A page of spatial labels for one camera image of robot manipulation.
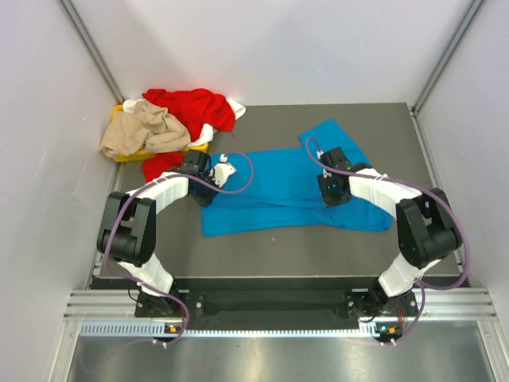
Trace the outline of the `blue t shirt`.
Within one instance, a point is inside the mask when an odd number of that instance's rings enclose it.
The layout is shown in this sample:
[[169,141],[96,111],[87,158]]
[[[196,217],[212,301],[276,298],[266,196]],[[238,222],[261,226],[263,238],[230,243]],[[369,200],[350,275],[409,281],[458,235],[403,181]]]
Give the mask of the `blue t shirt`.
[[228,160],[237,172],[227,192],[203,208],[204,236],[314,225],[368,232],[391,227],[392,217],[367,201],[326,208],[317,181],[322,169],[304,147],[233,154]]

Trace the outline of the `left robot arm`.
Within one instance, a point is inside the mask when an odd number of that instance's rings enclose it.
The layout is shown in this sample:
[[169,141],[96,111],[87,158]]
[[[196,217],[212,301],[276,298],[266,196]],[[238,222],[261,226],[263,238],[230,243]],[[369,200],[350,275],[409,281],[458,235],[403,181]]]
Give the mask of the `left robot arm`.
[[139,317],[171,317],[185,308],[175,278],[155,253],[157,215],[188,196],[202,207],[212,203],[237,169],[222,154],[216,164],[205,152],[191,150],[173,167],[144,186],[107,198],[97,250],[116,262],[138,286]]

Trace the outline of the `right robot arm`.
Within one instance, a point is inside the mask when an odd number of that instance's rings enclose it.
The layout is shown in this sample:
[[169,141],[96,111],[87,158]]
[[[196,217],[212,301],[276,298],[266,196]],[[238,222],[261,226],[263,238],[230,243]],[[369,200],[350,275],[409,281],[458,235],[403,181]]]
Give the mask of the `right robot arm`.
[[398,254],[368,288],[361,306],[371,318],[391,314],[416,281],[463,243],[449,214],[447,196],[441,189],[394,181],[366,163],[352,164],[339,147],[317,151],[317,160],[322,167],[317,180],[324,206],[359,199],[395,220]]

